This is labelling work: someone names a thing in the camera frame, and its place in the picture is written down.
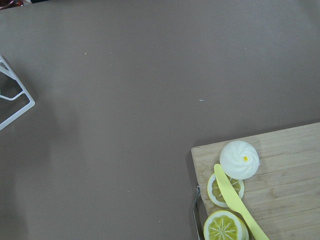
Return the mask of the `white toy steamed bun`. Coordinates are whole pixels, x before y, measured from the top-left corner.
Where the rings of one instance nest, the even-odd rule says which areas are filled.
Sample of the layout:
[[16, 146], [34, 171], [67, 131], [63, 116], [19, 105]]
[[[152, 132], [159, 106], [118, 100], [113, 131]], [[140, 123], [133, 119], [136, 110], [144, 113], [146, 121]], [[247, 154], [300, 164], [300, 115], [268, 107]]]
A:
[[256, 174], [260, 166], [260, 158], [251, 144], [235, 140], [224, 146], [219, 163], [229, 177], [245, 180]]

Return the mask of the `lemon slice under knife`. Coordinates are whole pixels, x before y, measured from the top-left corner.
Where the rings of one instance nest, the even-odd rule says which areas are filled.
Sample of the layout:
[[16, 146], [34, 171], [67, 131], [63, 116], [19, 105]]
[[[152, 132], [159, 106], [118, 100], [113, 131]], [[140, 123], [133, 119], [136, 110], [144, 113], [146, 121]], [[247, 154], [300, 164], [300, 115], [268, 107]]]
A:
[[[240, 197], [240, 199], [243, 198], [244, 192], [245, 192], [245, 185], [243, 180], [233, 179], [229, 176], [227, 176], [232, 187]], [[209, 199], [217, 206], [222, 208], [227, 208], [228, 205], [225, 202], [223, 195], [219, 189], [218, 182], [216, 181], [216, 174], [213, 173], [207, 182], [207, 194]]]

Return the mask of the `yellow plastic knife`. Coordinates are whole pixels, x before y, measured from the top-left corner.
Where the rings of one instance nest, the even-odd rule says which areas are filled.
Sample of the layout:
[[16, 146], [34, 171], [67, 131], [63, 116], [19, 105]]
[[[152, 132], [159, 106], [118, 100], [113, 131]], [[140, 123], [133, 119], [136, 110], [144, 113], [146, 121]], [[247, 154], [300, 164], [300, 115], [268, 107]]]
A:
[[256, 240], [269, 240], [269, 237], [261, 229], [255, 219], [252, 217], [239, 195], [236, 193], [234, 187], [230, 183], [227, 175], [219, 163], [214, 165], [214, 173], [220, 192], [227, 204], [227, 206], [234, 212], [239, 213], [247, 224], [253, 237]]

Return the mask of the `lemon half toy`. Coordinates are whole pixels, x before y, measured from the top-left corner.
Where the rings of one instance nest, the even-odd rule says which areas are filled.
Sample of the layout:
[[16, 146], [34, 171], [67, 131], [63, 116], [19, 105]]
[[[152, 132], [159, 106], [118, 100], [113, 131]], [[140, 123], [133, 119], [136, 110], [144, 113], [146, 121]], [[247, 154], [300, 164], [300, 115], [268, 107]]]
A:
[[203, 227], [205, 240], [248, 240], [249, 232], [245, 223], [227, 210], [212, 213]]

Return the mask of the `bamboo cutting board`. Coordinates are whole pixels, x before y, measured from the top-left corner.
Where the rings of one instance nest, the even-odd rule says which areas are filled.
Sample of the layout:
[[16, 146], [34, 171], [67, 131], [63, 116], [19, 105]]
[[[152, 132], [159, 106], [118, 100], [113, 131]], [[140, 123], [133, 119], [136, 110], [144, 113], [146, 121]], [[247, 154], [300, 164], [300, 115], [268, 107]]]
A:
[[260, 165], [244, 180], [242, 201], [271, 240], [320, 237], [320, 125], [243, 138]]

